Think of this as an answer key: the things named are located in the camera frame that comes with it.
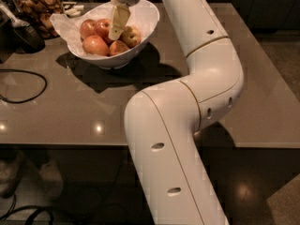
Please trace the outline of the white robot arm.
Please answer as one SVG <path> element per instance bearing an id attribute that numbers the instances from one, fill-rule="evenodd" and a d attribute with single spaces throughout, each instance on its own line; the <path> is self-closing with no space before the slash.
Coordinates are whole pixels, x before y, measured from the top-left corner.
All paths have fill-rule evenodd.
<path id="1" fill-rule="evenodd" d="M 230 225 L 194 135 L 231 110 L 243 88 L 243 69 L 206 0 L 162 2 L 188 74 L 130 99 L 125 109 L 128 148 L 156 225 Z"/>

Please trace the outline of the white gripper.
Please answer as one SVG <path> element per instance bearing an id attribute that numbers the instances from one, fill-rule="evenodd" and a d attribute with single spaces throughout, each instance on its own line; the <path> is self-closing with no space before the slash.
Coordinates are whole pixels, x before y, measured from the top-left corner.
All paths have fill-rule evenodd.
<path id="1" fill-rule="evenodd" d="M 109 39 L 117 40 L 123 33 L 128 19 L 130 10 L 128 7 L 137 5 L 140 0 L 111 0 L 115 7 L 112 10 L 112 22 L 110 25 Z"/>

